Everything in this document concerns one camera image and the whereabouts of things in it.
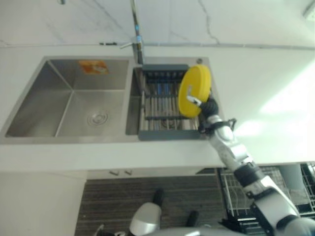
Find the orange sticker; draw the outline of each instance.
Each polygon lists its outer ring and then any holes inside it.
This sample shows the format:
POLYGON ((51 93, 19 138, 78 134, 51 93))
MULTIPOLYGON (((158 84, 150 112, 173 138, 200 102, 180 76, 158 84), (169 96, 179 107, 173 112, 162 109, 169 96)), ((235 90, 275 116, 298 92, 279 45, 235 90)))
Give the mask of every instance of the orange sticker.
POLYGON ((102 60, 80 60, 79 64, 86 74, 89 75, 109 74, 107 65, 102 60))

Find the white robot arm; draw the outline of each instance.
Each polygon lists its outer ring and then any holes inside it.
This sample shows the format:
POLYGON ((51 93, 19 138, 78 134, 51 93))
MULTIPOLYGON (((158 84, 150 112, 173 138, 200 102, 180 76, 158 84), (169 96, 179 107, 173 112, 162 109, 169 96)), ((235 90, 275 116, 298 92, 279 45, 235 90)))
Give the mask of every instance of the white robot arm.
MULTIPOLYGON (((218 152, 221 161, 234 173, 246 196, 254 200, 251 209, 266 234, 268 236, 315 236, 315 221, 302 218, 291 200, 254 163, 246 147, 234 136, 230 123, 222 121, 219 117, 216 101, 210 98, 208 102, 202 103, 189 95, 187 99, 201 108, 206 119, 206 128, 200 131, 209 135, 210 143, 218 152)), ((228 230, 194 227, 159 230, 159 216, 158 207, 155 211, 149 210, 149 207, 141 207, 132 220, 131 232, 136 232, 136 236, 243 235, 228 230), (149 220, 149 215, 152 213, 157 217, 149 220)))
POLYGON ((212 98, 202 103, 188 96, 199 106, 209 125, 210 143, 221 161, 234 173, 247 197, 254 199, 251 209, 269 236, 314 236, 315 221, 301 218, 291 200, 254 163, 246 147, 239 143, 228 122, 219 117, 219 108, 212 98))

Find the dish drying rack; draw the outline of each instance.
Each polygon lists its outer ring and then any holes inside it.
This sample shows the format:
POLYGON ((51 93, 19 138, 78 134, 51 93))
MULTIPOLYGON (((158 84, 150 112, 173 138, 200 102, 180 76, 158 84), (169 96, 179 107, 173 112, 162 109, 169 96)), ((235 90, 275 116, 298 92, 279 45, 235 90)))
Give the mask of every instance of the dish drying rack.
POLYGON ((180 114, 178 92, 188 65, 142 67, 140 140, 198 139, 199 118, 180 114))
MULTIPOLYGON (((315 163, 301 164, 303 190, 288 189, 277 166, 261 167, 276 185, 292 200, 302 217, 315 219, 315 163)), ((245 195, 242 186, 227 169, 219 170, 223 201, 227 220, 233 228, 248 235, 265 236, 264 230, 250 210, 252 200, 245 195)))

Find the drain strainer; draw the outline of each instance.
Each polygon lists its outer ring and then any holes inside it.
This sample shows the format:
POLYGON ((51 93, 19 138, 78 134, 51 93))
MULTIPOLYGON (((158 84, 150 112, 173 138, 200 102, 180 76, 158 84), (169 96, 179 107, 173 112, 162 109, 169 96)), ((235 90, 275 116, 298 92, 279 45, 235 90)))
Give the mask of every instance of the drain strainer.
POLYGON ((99 126, 108 121, 109 115, 106 112, 95 112, 88 116, 88 124, 90 126, 99 126))

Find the dish rack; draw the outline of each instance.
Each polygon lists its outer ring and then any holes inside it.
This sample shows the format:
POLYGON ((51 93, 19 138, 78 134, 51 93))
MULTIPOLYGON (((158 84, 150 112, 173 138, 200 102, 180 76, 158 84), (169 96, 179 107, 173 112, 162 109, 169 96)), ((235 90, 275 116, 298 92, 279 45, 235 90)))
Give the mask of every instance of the dish rack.
POLYGON ((188 65, 142 67, 140 140, 198 139, 199 118, 180 114, 178 92, 188 65))
MULTIPOLYGON (((315 163, 301 164, 303 190, 288 189, 277 166, 261 167, 276 185, 292 200, 302 217, 315 219, 315 163)), ((223 201, 226 208, 227 220, 223 224, 248 235, 265 236, 264 230, 250 210, 252 200, 249 200, 242 186, 227 169, 219 170, 222 186, 223 201)))

